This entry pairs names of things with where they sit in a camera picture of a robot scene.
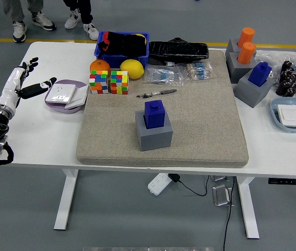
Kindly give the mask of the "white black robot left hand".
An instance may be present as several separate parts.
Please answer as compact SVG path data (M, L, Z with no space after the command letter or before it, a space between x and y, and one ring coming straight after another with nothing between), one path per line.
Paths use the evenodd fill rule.
M20 98L29 99L41 95L53 86L57 80L56 77L22 88L24 80L38 65L38 59L32 58L30 61L23 62L22 65L14 68L0 96L0 109L7 110L13 114Z

